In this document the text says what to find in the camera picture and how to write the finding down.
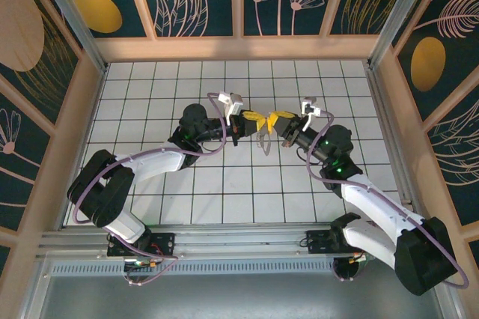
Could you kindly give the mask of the silver keyring plate with rings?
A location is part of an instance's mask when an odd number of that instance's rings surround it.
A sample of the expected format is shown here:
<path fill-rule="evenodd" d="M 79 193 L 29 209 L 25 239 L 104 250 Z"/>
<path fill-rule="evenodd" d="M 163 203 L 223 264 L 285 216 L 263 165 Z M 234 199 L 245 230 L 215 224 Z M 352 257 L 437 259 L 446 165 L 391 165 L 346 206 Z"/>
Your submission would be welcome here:
<path fill-rule="evenodd" d="M 257 146 L 263 151 L 265 156 L 269 156 L 272 146 L 271 134 L 266 134 L 265 136 L 257 136 L 256 133 L 256 142 Z"/>

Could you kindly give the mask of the grey metal sheet panel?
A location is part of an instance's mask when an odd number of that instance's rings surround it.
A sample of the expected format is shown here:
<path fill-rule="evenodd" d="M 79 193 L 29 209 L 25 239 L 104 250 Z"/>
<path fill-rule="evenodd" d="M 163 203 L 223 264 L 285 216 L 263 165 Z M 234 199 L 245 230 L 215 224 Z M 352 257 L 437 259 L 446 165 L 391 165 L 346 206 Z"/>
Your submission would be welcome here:
<path fill-rule="evenodd" d="M 20 319 L 468 319 L 458 293 L 439 285 L 416 296 L 384 264 L 342 282 L 317 261 L 285 273 L 200 274 L 182 261 L 136 287 L 118 261 L 46 259 Z"/>

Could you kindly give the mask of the aluminium side rail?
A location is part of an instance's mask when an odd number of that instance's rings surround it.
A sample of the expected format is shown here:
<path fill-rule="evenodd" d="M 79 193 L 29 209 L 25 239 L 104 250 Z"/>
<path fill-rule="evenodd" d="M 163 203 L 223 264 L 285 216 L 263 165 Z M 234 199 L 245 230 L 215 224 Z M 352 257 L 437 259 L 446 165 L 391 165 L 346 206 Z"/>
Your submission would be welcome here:
<path fill-rule="evenodd" d="M 395 182 L 397 184 L 398 195 L 400 203 L 406 207 L 412 206 L 411 191 L 409 187 L 409 179 L 403 165 L 401 150 L 399 143 L 395 136 L 393 122 L 388 116 L 388 103 L 383 96 L 380 84 L 375 77 L 374 72 L 370 69 L 368 63 L 365 64 L 365 72 L 370 86 L 373 104 L 375 105 L 379 125 L 385 139 L 385 146 L 391 161 L 392 171 Z"/>

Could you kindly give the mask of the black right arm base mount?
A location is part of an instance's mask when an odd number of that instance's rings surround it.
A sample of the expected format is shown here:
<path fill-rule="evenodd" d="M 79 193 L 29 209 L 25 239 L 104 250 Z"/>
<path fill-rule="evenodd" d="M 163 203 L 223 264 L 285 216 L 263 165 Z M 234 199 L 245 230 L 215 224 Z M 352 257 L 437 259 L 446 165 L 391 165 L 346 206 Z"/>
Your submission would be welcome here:
<path fill-rule="evenodd" d="M 309 254 L 345 254 L 356 256 L 365 253 L 363 249 L 351 246 L 346 242 L 342 231 L 311 230 L 305 232 L 305 237 L 299 242 Z"/>

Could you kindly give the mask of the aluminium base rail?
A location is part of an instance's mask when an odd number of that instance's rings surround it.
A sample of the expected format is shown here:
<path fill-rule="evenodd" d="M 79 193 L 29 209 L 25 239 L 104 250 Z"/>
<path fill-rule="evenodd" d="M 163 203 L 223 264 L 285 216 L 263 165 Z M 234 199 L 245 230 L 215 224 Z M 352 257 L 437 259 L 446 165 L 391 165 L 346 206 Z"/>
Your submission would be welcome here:
<path fill-rule="evenodd" d="M 290 257 L 292 255 L 322 255 L 352 257 L 345 254 L 309 254 L 299 242 L 306 231 L 335 230 L 337 220 L 331 223 L 287 224 L 214 224 L 214 225 L 159 225 L 149 228 L 152 233 L 174 233 L 173 255 L 178 258 L 259 258 Z M 46 232 L 40 238 L 37 255 L 53 251 L 91 251 L 106 255 L 110 234 L 102 228 L 77 225 L 60 231 Z M 128 243 L 130 250 L 144 255 Z"/>

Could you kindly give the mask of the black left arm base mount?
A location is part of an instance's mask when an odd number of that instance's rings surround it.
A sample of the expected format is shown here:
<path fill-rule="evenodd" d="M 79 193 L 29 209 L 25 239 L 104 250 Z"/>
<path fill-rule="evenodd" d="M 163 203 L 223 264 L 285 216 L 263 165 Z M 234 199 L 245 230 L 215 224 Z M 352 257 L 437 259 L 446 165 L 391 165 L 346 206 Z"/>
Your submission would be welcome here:
<path fill-rule="evenodd" d="M 126 247 L 118 238 L 112 235 L 107 235 L 107 251 L 108 257 L 127 257 L 133 255 L 139 255 L 139 253 L 130 250 Z M 152 233 L 149 242 L 141 251 L 149 253 L 151 255 L 173 255 L 175 244 L 174 233 Z"/>

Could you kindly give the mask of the aluminium frame post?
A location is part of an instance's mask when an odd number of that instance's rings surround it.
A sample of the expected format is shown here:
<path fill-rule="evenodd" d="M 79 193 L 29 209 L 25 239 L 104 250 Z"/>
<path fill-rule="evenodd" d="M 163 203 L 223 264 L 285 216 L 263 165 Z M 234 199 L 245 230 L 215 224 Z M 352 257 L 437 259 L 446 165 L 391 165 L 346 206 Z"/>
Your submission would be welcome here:
<path fill-rule="evenodd" d="M 379 34 L 370 57 L 367 59 L 368 69 L 374 71 L 390 47 L 400 27 L 406 21 L 407 16 L 417 0 L 397 0 Z"/>
<path fill-rule="evenodd" d="M 99 70 L 100 75 L 104 76 L 106 73 L 105 59 L 100 54 L 94 37 L 89 28 L 86 26 L 85 21 L 82 19 L 82 16 L 73 0 L 55 0 L 55 2 L 63 11 L 67 22 L 70 24 L 83 49 L 93 61 L 94 66 Z"/>

